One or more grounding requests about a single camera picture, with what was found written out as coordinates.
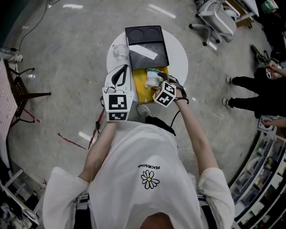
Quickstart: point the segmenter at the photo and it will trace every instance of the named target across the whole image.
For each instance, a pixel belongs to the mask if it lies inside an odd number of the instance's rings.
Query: gray floor
[[[161,25],[181,42],[187,53],[189,72],[184,86],[190,99],[189,106],[207,134],[219,167],[230,181],[257,132],[257,120],[253,112],[227,110],[222,106],[224,96],[254,96],[244,88],[227,85],[225,78],[253,77],[250,44],[261,51],[270,49],[261,26],[254,23],[252,29],[239,28],[234,40],[219,44],[215,52],[202,46],[202,38],[188,28],[189,23],[199,22],[194,16],[196,8],[192,0],[75,0],[72,3],[82,5],[82,9],[63,8],[64,4],[70,3],[61,0],[48,8],[43,21],[22,43],[24,61],[19,69],[36,68],[32,73],[35,77],[23,76],[28,90],[51,91],[52,95],[32,99],[26,106],[40,123],[20,122],[12,128],[9,134],[12,160],[38,183],[48,180],[55,166],[78,175],[88,151],[68,143],[58,133],[88,147],[87,139],[92,136],[102,110],[99,97],[107,74],[109,46],[125,27]],[[149,10],[149,4],[163,8],[176,18]],[[16,25],[33,27],[43,11],[44,2],[26,22],[20,16]],[[18,47],[26,32],[13,28],[6,44]],[[177,112],[175,104],[167,109],[156,104],[148,106],[153,115],[167,123],[171,123]],[[130,118],[139,120],[135,110]],[[190,143],[180,115],[174,129],[179,148]],[[87,139],[79,136],[79,132],[86,134]],[[186,169],[198,175],[194,155],[186,150],[179,152]]]

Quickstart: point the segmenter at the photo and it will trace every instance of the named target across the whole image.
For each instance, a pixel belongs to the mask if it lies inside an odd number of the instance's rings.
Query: white desk
[[[179,83],[181,85],[184,85],[185,80],[188,76],[188,69],[189,69],[187,54],[181,43],[172,34],[170,34],[165,30],[162,30],[162,32],[169,59],[169,66],[168,66],[169,75],[172,75],[173,77],[177,78],[179,80]],[[120,44],[127,45],[125,32],[120,34],[110,45],[106,58],[107,72],[111,72],[113,69],[123,64],[127,64],[130,66],[129,59],[118,59],[113,55],[112,46]],[[138,102],[136,86],[133,76],[131,77],[131,83],[132,83],[132,91],[134,92],[133,100]]]
[[[259,12],[258,12],[258,8],[256,5],[255,0],[235,0],[236,2],[243,2],[245,3],[251,10],[251,12],[248,12],[247,14],[243,15],[239,20],[237,20],[236,22],[240,22],[242,20],[245,20],[249,17],[252,17],[254,15],[257,15],[259,17]]]

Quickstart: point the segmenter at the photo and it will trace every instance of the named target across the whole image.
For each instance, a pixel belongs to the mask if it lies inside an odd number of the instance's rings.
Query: glass cup
[[[126,45],[113,45],[113,55],[118,59],[127,59],[129,55],[129,48]]]

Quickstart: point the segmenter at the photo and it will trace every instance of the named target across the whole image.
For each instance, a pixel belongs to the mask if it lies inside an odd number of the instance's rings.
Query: white paper strip
[[[155,59],[156,56],[158,55],[157,53],[155,52],[152,52],[151,50],[147,49],[147,48],[144,48],[140,45],[130,45],[129,46],[129,49],[134,51],[134,52],[137,52],[143,56],[146,56],[150,59]]]

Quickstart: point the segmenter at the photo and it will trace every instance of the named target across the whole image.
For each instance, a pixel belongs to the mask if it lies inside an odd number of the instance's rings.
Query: gray office chair
[[[199,14],[196,14],[196,17],[201,18],[205,22],[205,25],[189,25],[189,28],[191,29],[197,28],[208,30],[207,40],[203,42],[204,46],[210,45],[214,49],[217,49],[210,41],[211,37],[215,38],[216,43],[221,43],[222,38],[226,42],[231,42],[233,40],[236,31],[236,23],[222,8],[223,2],[226,2],[226,4],[234,10],[226,0],[209,0],[201,6],[198,11]]]

